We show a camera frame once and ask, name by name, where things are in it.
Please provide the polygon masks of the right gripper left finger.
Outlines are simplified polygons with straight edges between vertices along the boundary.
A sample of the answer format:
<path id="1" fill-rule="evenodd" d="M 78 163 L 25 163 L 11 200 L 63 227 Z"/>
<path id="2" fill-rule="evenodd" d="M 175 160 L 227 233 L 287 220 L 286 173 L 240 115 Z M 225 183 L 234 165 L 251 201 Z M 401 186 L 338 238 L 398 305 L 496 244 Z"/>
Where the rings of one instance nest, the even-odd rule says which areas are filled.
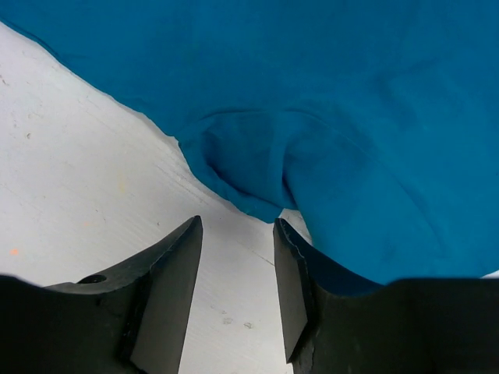
<path id="1" fill-rule="evenodd" d="M 76 283 L 2 276 L 2 372 L 178 372 L 202 240 L 202 221 L 192 217 Z"/>

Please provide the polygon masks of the blue t shirt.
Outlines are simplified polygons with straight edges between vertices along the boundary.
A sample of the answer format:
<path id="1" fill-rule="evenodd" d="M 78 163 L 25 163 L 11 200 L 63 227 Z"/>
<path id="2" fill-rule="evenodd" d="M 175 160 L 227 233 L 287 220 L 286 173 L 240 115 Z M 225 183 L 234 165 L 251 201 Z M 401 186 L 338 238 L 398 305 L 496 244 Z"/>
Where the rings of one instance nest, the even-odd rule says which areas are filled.
<path id="1" fill-rule="evenodd" d="M 495 1 L 4 1 L 1 20 L 363 277 L 498 268 Z"/>

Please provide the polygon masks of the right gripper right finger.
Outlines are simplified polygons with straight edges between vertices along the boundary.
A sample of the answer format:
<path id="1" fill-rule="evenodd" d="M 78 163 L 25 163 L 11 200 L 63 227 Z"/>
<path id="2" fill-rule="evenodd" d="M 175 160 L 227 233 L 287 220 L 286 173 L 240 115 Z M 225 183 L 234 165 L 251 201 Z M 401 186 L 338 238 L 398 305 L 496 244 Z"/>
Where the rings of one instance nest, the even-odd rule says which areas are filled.
<path id="1" fill-rule="evenodd" d="M 274 223 L 285 358 L 296 373 L 495 373 L 498 281 L 410 278 L 386 286 Z"/>

